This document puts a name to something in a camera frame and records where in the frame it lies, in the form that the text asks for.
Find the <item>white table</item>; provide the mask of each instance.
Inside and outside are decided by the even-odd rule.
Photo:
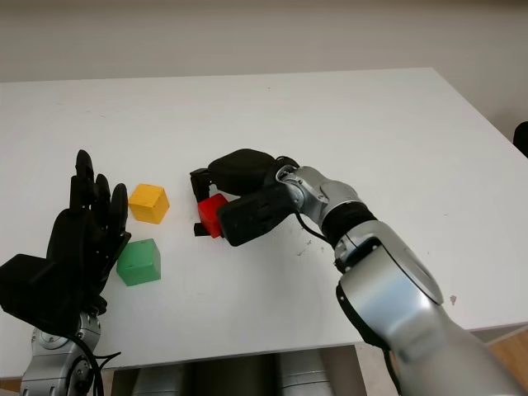
[[[354,186],[438,280],[464,328],[528,322],[528,162],[428,68],[0,85],[0,262],[43,257],[80,148],[129,192],[165,187],[160,281],[115,271],[97,354],[113,366],[359,342],[334,296],[332,251],[288,219],[242,247],[195,238],[189,171],[235,149],[288,155]],[[456,296],[451,304],[450,296]],[[31,358],[0,313],[0,377]]]

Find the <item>green cube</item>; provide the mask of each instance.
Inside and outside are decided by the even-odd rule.
[[[161,257],[154,240],[127,244],[117,261],[117,273],[127,286],[161,279]]]

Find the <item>cube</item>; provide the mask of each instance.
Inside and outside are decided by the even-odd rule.
[[[198,202],[198,215],[200,222],[204,225],[211,237],[217,238],[222,235],[222,229],[216,211],[228,203],[222,194],[216,194]]]
[[[127,286],[161,279],[161,257],[154,240],[127,244],[117,261],[117,273]]]
[[[140,184],[129,198],[132,215],[146,223],[160,224],[169,204],[163,187]]]

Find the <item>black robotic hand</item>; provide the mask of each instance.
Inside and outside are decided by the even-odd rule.
[[[81,312],[106,312],[100,293],[130,240],[125,185],[111,195],[102,174],[94,181],[92,160],[83,150],[75,168],[69,207],[55,220],[46,258],[17,254],[0,267],[3,310],[62,337],[77,331]]]
[[[213,161],[207,168],[191,172],[196,200],[209,198],[209,187],[240,196],[216,212],[223,236],[238,246],[274,229],[296,211],[283,183],[276,180],[284,166],[299,167],[291,158],[243,148]]]

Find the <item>black cable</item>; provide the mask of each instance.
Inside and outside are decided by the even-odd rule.
[[[402,394],[402,390],[399,387],[399,379],[396,373],[394,372],[393,362],[390,360],[390,352],[387,349],[383,349],[383,358],[385,359],[385,364],[387,365],[387,371],[389,372],[390,379],[393,381],[394,387],[398,394]]]
[[[121,352],[116,352],[116,353],[112,353],[110,355],[104,355],[104,356],[98,356],[98,355],[94,355],[93,357],[95,357],[96,359],[107,359],[107,358],[115,358],[116,356],[119,356],[121,354]]]
[[[93,396],[105,396],[105,390],[102,387],[101,369],[97,364],[96,357],[93,355],[88,345],[86,345],[86,343],[80,338],[71,336],[68,337],[68,340],[70,340],[79,348],[81,348],[81,350],[84,352],[84,355],[86,355],[90,366],[92,367],[92,370],[94,372]]]
[[[110,357],[106,358],[102,363],[101,365],[99,366],[99,370],[102,370],[102,368],[106,365],[106,363],[108,363],[109,361],[111,361],[113,358],[115,358],[116,356],[120,355],[121,352],[117,352],[115,353],[114,355],[110,355]]]
[[[121,354],[121,352],[116,352],[116,353],[112,353],[111,355],[108,355],[108,356],[96,356],[97,359],[103,359],[103,358],[106,358],[105,361],[103,361],[100,365],[99,365],[99,370],[102,370],[102,368],[105,366],[106,363],[108,363],[109,361],[111,361],[113,358],[115,358],[116,356],[119,356]]]
[[[313,231],[308,225],[306,225],[306,223],[301,219],[299,212],[295,212],[295,217],[296,217],[297,220],[299,221],[301,227],[302,227],[303,229],[305,229],[307,233],[311,233],[314,237],[319,238],[319,239],[321,239],[322,241],[324,241],[324,242],[326,242],[326,243],[330,243],[330,242],[324,237],[324,235],[321,235],[320,233],[316,233],[316,232]]]

